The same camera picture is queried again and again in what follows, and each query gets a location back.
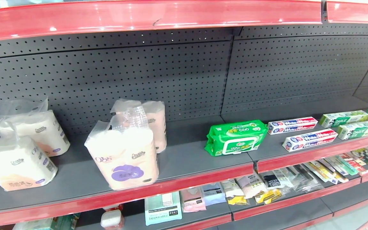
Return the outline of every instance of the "brand logo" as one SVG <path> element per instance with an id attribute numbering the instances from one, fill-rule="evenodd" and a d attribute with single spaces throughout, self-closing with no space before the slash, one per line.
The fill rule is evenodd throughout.
<path id="1" fill-rule="evenodd" d="M 132 155 L 132 159 L 139 158 L 139 157 L 143 156 L 145 153 L 146 153 L 146 152 L 141 151 L 141 152 L 139 152 L 139 153 L 133 154 L 133 155 Z"/>
<path id="2" fill-rule="evenodd" d="M 46 130 L 46 127 L 40 127 L 40 128 L 35 128 L 35 133 L 39 134 L 40 132 L 44 132 Z"/>

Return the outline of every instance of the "wet wipes pack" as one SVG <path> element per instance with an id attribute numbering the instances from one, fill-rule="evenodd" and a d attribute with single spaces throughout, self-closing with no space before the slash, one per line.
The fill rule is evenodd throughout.
<path id="1" fill-rule="evenodd" d="M 313 117 L 296 118 L 283 121 L 269 122 L 269 135 L 284 134 L 289 132 L 301 131 L 305 129 L 312 129 L 316 126 L 317 120 Z"/>
<path id="2" fill-rule="evenodd" d="M 213 125 L 205 150 L 212 156 L 257 150 L 268 128 L 260 120 Z"/>
<path id="3" fill-rule="evenodd" d="M 288 151 L 307 149 L 313 146 L 330 143 L 335 140 L 337 133 L 330 128 L 292 137 L 287 137 L 282 146 Z"/>

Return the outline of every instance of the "teal package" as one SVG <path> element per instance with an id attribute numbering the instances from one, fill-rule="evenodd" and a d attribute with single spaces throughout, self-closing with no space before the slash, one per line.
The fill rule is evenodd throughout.
<path id="1" fill-rule="evenodd" d="M 144 199 L 146 226 L 181 220 L 180 193 L 178 191 Z"/>

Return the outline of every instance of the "store shelf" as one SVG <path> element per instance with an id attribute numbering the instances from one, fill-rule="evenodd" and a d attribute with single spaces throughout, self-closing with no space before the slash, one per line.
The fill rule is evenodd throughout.
<path id="1" fill-rule="evenodd" d="M 327 1 L 327 19 L 336 23 L 368 23 L 368 1 Z"/>
<path id="2" fill-rule="evenodd" d="M 0 225 L 94 210 L 251 174 L 253 162 L 247 154 L 212 157 L 203 149 L 209 127 L 221 123 L 219 116 L 168 122 L 168 147 L 158 155 L 158 181 L 123 191 L 108 187 L 83 146 L 87 136 L 71 136 L 70 150 L 52 159 L 59 171 L 48 185 L 13 192 L 0 187 Z"/>
<path id="3" fill-rule="evenodd" d="M 321 200 L 330 208 L 334 216 L 343 215 L 368 204 L 368 182 L 324 196 Z"/>
<path id="4" fill-rule="evenodd" d="M 232 221 L 231 211 L 227 203 L 211 205 L 206 211 L 183 213 L 181 220 L 168 221 L 160 224 L 146 226 L 144 217 L 144 200 L 133 201 L 125 204 L 123 209 L 124 227 L 123 230 L 188 230 L 207 229 L 216 230 L 215 226 Z M 100 218 L 103 209 L 87 211 L 80 215 L 80 221 L 76 230 L 99 230 Z"/>
<path id="5" fill-rule="evenodd" d="M 321 0 L 87 1 L 0 9 L 0 40 L 86 32 L 320 23 Z"/>
<path id="6" fill-rule="evenodd" d="M 260 230 L 288 229 L 294 226 L 303 228 L 302 225 L 308 221 L 315 224 L 316 222 L 326 221 L 332 216 L 332 212 L 321 199 L 314 199 L 243 220 L 222 224 L 218 226 L 218 230 L 245 230 L 250 229 L 251 226 Z"/>
<path id="7" fill-rule="evenodd" d="M 368 103 L 353 96 L 339 97 L 315 102 L 273 106 L 264 109 L 227 113 L 222 115 L 225 122 L 239 122 L 253 119 L 261 119 L 264 123 L 289 118 L 302 118 L 313 116 L 320 119 L 324 113 L 339 111 L 353 111 L 368 108 Z M 324 129 L 317 125 L 313 130 L 299 131 L 288 134 L 268 135 L 258 150 L 248 154 L 257 161 L 256 169 L 259 173 L 279 169 L 286 166 L 317 160 L 323 157 L 333 156 L 351 150 L 368 146 L 368 137 L 342 141 L 336 138 L 330 144 L 309 148 L 289 153 L 282 147 L 286 137 L 297 134 L 305 134 L 311 131 Z"/>

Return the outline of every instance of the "gray metal shelf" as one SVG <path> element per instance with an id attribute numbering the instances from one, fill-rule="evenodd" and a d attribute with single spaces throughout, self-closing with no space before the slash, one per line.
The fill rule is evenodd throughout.
<path id="1" fill-rule="evenodd" d="M 248 154 L 212 157 L 203 149 L 209 127 L 220 123 L 223 121 L 219 116 L 168 122 L 168 147 L 157 159 L 160 170 L 158 182 L 243 164 L 252 166 Z M 86 134 L 70 136 L 69 151 L 52 158 L 59 171 L 48 185 L 13 192 L 5 192 L 0 187 L 0 211 L 50 205 L 106 193 L 117 194 L 109 188 L 84 147 L 86 137 Z"/>

